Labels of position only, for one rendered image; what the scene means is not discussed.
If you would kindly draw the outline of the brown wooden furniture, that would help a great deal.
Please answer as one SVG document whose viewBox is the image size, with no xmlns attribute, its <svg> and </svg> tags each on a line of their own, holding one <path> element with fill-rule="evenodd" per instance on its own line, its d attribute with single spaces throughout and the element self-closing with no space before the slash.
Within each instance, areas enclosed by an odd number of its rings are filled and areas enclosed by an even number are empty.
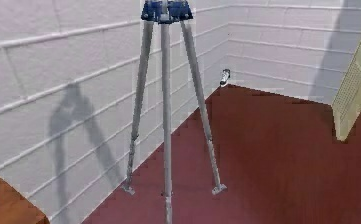
<svg viewBox="0 0 361 224">
<path fill-rule="evenodd" d="M 50 224 L 47 216 L 0 177 L 0 224 Z"/>
</svg>

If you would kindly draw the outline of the grey tripod with blue head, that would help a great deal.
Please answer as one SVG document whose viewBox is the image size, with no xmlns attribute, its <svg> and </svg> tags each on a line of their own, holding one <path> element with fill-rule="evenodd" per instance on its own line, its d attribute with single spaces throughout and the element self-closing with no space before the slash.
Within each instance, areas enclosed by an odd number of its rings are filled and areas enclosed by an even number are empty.
<svg viewBox="0 0 361 224">
<path fill-rule="evenodd" d="M 185 43 L 188 63 L 192 74 L 195 95 L 197 97 L 204 135 L 208 147 L 210 163 L 213 172 L 215 186 L 212 193 L 217 195 L 226 189 L 221 182 L 220 173 L 216 161 L 213 135 L 209 123 L 207 107 L 202 87 L 201 74 L 197 61 L 195 43 L 192 28 L 189 23 L 193 19 L 192 10 L 187 0 L 144 0 L 141 20 L 143 21 L 143 34 L 139 58 L 135 105 L 133 111 L 130 149 L 128 154 L 127 177 L 122 189 L 133 194 L 131 187 L 133 165 L 136 151 L 136 141 L 139 137 L 139 126 L 148 71 L 148 62 L 151 51 L 153 27 L 160 26 L 161 34 L 161 80 L 163 95 L 163 137 L 164 137 L 164 192 L 165 198 L 165 224 L 173 224 L 172 209 L 172 143 L 171 143 L 171 95 L 170 95 L 170 33 L 169 28 L 173 23 L 181 26 Z"/>
</svg>

